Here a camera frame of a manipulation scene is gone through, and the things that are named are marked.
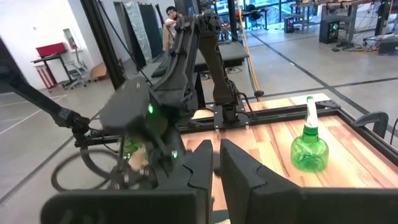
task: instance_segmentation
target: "person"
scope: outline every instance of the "person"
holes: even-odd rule
[[[177,10],[174,6],[169,6],[166,9],[168,18],[163,25],[163,51],[168,51],[174,43],[176,35],[175,23],[177,21]]]

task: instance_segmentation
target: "wooden table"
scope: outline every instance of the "wooden table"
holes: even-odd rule
[[[329,100],[324,94],[312,95],[316,101]],[[251,103],[253,110],[305,104],[307,96]],[[194,118],[213,116],[211,111],[197,111]],[[398,187],[398,167],[386,159],[337,116],[319,118],[320,137],[330,148],[328,166],[318,173],[297,170],[290,161],[290,144],[302,134],[304,119],[251,126],[249,129],[207,131],[184,134],[187,149],[196,149],[204,139],[210,139],[215,151],[220,140],[229,139],[252,157],[282,177],[302,187]],[[226,210],[221,179],[213,176],[213,210]]]

